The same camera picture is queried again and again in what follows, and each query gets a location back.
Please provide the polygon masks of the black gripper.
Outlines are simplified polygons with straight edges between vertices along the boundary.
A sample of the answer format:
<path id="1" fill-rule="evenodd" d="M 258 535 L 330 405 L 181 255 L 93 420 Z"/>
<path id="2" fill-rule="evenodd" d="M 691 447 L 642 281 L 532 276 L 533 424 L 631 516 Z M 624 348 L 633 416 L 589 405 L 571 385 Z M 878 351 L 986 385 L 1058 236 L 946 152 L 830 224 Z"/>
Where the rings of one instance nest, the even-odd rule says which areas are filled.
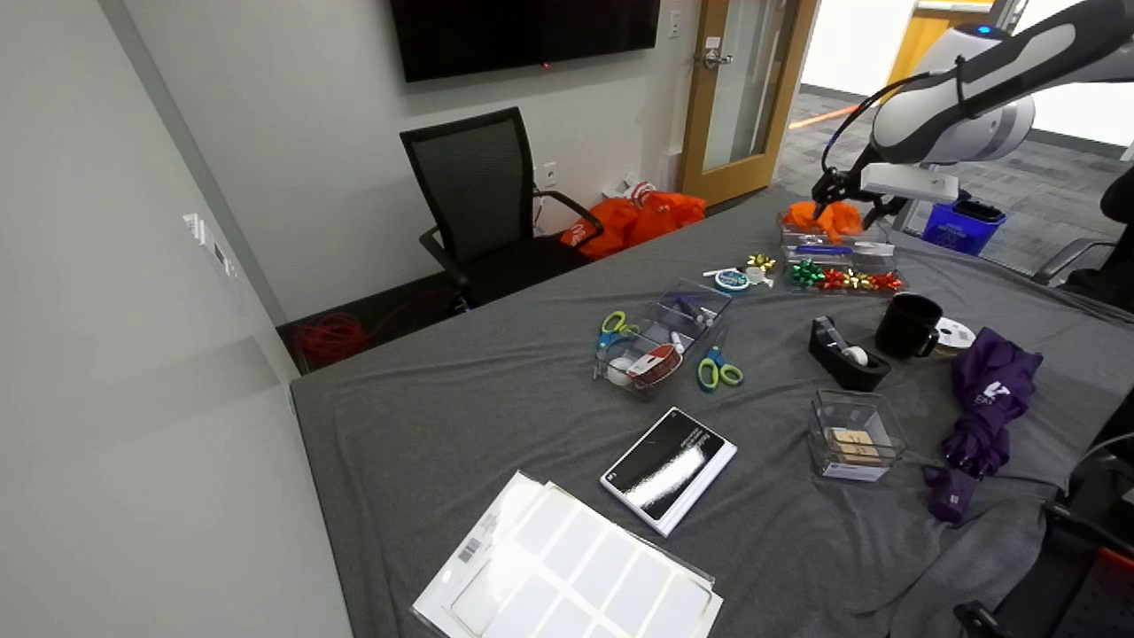
<path id="1" fill-rule="evenodd" d="M 844 203 L 844 198 L 862 198 L 862 180 L 855 173 L 823 173 L 812 185 L 812 198 L 818 205 L 832 205 L 832 203 Z"/>

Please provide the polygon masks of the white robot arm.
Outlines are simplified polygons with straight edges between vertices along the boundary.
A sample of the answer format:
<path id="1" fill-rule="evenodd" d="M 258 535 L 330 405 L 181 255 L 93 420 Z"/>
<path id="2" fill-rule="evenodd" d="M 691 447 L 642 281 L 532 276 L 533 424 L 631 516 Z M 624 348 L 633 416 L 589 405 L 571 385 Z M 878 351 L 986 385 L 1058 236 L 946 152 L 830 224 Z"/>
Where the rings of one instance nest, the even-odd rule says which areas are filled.
<path id="1" fill-rule="evenodd" d="M 929 69 L 855 108 L 855 119 L 870 112 L 870 136 L 851 166 L 823 159 L 813 205 L 862 198 L 881 216 L 901 198 L 953 203 L 953 166 L 1017 151 L 1033 126 L 1033 92 L 1130 82 L 1130 40 L 1134 0 L 1073 0 L 1005 40 L 949 34 Z"/>

